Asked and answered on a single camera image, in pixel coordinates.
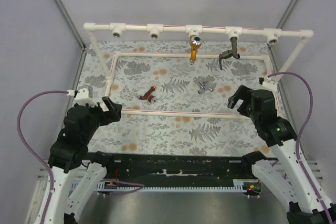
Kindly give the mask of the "brown faucet chrome knob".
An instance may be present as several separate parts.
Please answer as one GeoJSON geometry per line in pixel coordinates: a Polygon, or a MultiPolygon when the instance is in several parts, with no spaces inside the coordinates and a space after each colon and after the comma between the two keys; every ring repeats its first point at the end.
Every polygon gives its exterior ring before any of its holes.
{"type": "Polygon", "coordinates": [[[144,94],[139,96],[140,100],[147,100],[149,103],[155,102],[155,96],[152,94],[156,90],[156,86],[152,86],[149,90],[144,94]]]}

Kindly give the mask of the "white PVC pipe frame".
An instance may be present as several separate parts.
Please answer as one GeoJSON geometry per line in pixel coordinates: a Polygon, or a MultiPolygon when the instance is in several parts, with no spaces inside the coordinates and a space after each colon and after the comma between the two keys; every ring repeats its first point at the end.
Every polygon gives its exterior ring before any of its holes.
{"type": "MultiPolygon", "coordinates": [[[[184,25],[184,26],[173,26],[173,25],[163,25],[163,24],[146,24],[146,25],[130,25],[126,23],[109,23],[109,24],[96,24],[96,23],[84,23],[83,28],[85,29],[90,42],[98,56],[99,62],[101,63],[103,73],[106,78],[106,87],[104,89],[105,95],[109,95],[112,84],[114,81],[114,72],[116,70],[116,64],[120,57],[159,57],[159,58],[187,58],[187,53],[160,53],[160,52],[115,52],[113,54],[113,61],[110,66],[106,64],[103,53],[100,49],[98,41],[95,36],[97,31],[110,31],[115,38],[120,38],[122,33],[125,31],[145,31],[150,34],[152,39],[157,39],[159,35],[163,33],[184,33],[190,37],[192,35],[199,36],[200,34],[220,34],[225,35],[230,38],[239,37],[241,35],[252,35],[252,36],[262,36],[265,38],[268,45],[272,46],[278,43],[281,37],[295,37],[299,38],[299,42],[296,45],[293,52],[290,54],[286,62],[280,69],[280,73],[273,80],[279,83],[280,79],[284,75],[284,72],[289,69],[291,64],[300,54],[304,46],[313,37],[312,30],[282,30],[278,28],[242,28],[237,26],[226,26],[226,27],[209,27],[202,25],[184,25]]],[[[197,57],[201,59],[215,59],[216,55],[211,54],[199,54],[197,57]]]]}

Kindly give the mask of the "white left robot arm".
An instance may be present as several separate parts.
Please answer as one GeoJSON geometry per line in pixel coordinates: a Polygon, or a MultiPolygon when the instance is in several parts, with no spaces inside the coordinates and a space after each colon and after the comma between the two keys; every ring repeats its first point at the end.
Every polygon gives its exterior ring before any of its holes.
{"type": "Polygon", "coordinates": [[[68,110],[64,128],[50,149],[48,183],[36,223],[78,223],[96,186],[103,178],[115,174],[116,166],[110,162],[112,156],[98,152],[78,186],[70,190],[97,129],[121,119],[122,105],[113,103],[109,97],[103,97],[102,101],[107,111],[91,99],[77,102],[68,110]]]}

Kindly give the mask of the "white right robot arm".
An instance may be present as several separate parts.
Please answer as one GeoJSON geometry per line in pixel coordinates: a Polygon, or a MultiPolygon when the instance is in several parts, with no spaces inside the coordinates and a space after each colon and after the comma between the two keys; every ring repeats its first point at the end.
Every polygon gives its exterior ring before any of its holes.
{"type": "Polygon", "coordinates": [[[237,111],[251,119],[287,178],[260,151],[242,157],[241,174],[248,179],[256,177],[266,185],[284,207],[289,223],[335,223],[335,203],[314,177],[290,122],[278,116],[274,94],[240,85],[228,99],[228,108],[234,108],[239,100],[242,103],[237,111]]]}

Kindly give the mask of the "small chrome faucet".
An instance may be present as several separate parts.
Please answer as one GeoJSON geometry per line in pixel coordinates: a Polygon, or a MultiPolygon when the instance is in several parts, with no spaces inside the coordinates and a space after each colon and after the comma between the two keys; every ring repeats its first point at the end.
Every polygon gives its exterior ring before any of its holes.
{"type": "Polygon", "coordinates": [[[209,86],[208,81],[199,82],[198,85],[199,85],[199,88],[200,88],[198,90],[198,94],[202,94],[207,90],[210,91],[210,92],[214,91],[213,88],[209,86]]]}

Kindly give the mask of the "dark grey lever faucet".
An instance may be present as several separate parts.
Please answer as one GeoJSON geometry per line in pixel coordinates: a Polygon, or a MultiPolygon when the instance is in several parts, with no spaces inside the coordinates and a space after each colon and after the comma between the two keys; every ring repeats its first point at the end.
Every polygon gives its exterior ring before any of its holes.
{"type": "Polygon", "coordinates": [[[230,50],[222,52],[218,56],[218,63],[219,63],[220,70],[223,69],[223,65],[222,65],[223,60],[229,59],[231,57],[235,59],[240,59],[240,54],[238,53],[238,50],[237,50],[237,41],[238,41],[237,37],[230,38],[232,48],[230,50]]]}

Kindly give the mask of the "floral patterned mat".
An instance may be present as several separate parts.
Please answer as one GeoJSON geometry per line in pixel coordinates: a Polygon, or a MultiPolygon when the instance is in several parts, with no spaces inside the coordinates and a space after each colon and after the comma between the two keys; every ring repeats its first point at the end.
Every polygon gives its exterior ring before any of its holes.
{"type": "MultiPolygon", "coordinates": [[[[184,41],[111,42],[99,46],[107,65],[121,52],[189,53],[184,41]]],[[[263,42],[240,42],[242,60],[224,62],[199,58],[120,57],[114,72],[110,98],[128,110],[178,111],[183,113],[229,113],[228,98],[240,85],[258,89],[258,79],[267,75],[263,56],[269,55],[263,42]],[[208,81],[213,92],[198,94],[199,82],[208,81]],[[155,102],[140,100],[150,87],[155,102]]],[[[246,118],[218,119],[190,116],[123,115],[118,123],[98,129],[89,143],[91,152],[170,154],[200,156],[242,156],[272,152],[246,118]]]]}

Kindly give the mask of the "orange faucet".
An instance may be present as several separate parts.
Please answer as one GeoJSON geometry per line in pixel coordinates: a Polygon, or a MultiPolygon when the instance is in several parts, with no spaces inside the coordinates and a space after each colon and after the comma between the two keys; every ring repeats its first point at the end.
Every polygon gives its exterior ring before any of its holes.
{"type": "Polygon", "coordinates": [[[191,46],[191,56],[190,56],[190,64],[193,65],[196,61],[197,51],[202,45],[202,41],[199,36],[192,35],[190,37],[190,46],[191,46]]]}

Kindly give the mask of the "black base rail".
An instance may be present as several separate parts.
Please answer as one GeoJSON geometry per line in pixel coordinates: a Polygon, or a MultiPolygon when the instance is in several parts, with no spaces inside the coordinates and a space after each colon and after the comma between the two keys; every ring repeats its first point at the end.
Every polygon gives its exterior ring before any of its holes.
{"type": "Polygon", "coordinates": [[[108,179],[146,188],[232,186],[234,179],[256,180],[242,157],[111,154],[108,179]]]}

